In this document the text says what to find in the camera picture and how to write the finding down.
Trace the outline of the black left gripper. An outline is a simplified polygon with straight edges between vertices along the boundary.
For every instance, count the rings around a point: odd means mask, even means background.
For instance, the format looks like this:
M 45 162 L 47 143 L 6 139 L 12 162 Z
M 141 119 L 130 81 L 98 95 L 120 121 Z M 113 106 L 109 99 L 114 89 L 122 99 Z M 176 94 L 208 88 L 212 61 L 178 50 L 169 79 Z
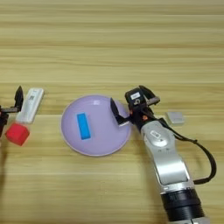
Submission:
M 21 86 L 18 87 L 15 94 L 15 108 L 2 108 L 0 106 L 0 137 L 2 136 L 4 126 L 7 124 L 9 113 L 17 113 L 21 110 L 24 101 L 24 93 Z

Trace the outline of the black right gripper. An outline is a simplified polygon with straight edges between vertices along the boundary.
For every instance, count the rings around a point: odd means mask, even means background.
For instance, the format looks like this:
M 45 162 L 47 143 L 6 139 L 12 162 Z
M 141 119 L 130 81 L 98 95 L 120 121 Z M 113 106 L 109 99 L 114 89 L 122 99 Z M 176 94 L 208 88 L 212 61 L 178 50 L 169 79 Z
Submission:
M 132 123 L 138 130 L 151 121 L 155 121 L 151 105 L 156 105 L 160 102 L 160 99 L 156 97 L 151 90 L 147 87 L 140 85 L 143 98 L 136 98 L 135 100 L 128 100 L 129 116 L 123 117 L 119 114 L 116 103 L 113 99 L 110 99 L 110 108 L 119 126 L 126 123 Z

